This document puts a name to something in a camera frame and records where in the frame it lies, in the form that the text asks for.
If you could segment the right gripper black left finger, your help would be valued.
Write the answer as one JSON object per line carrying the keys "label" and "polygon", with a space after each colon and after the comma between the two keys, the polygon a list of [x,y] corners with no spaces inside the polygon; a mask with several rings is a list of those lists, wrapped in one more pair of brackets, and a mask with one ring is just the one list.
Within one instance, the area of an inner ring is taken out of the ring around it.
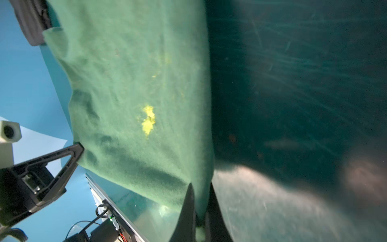
{"label": "right gripper black left finger", "polygon": [[169,241],[195,242],[196,218],[195,193],[192,184],[189,184],[176,228]]}

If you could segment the aluminium front rail base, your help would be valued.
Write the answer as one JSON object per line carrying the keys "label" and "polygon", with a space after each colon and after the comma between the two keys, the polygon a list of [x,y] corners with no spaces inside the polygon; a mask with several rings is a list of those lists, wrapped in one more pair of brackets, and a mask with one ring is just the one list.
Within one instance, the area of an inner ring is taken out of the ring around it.
{"label": "aluminium front rail base", "polygon": [[118,206],[109,198],[107,193],[93,180],[91,176],[85,174],[96,206],[109,209],[110,217],[114,217],[119,231],[124,235],[127,242],[148,242],[136,226],[124,215]]}

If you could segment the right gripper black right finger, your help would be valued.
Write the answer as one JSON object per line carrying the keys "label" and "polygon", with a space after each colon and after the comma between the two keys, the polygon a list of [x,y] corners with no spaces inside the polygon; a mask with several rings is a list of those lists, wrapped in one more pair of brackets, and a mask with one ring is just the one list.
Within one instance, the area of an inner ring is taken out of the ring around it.
{"label": "right gripper black right finger", "polygon": [[205,215],[205,241],[233,242],[224,223],[213,184],[210,185],[210,196]]}

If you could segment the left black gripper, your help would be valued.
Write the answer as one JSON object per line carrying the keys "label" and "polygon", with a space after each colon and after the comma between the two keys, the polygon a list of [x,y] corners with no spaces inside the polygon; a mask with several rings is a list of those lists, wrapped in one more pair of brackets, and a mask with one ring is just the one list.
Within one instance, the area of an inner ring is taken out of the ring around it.
{"label": "left black gripper", "polygon": [[[1,230],[11,228],[56,201],[78,166],[84,147],[80,143],[1,169]],[[68,157],[52,175],[47,165]]]}

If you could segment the folded black t-shirt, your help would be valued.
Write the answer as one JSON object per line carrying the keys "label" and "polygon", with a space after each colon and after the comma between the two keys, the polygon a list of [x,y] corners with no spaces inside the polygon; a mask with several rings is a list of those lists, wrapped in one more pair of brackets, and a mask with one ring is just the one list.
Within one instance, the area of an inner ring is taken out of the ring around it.
{"label": "folded black t-shirt", "polygon": [[44,0],[9,0],[19,26],[31,46],[45,44],[43,32],[52,27]]}

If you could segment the dark green t-shirt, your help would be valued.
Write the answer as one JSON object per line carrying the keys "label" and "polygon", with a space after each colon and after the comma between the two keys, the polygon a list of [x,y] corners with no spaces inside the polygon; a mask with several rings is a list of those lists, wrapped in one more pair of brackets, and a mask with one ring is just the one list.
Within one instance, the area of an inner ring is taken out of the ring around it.
{"label": "dark green t-shirt", "polygon": [[203,219],[214,173],[204,1],[50,1],[45,41],[66,73],[79,164]]}

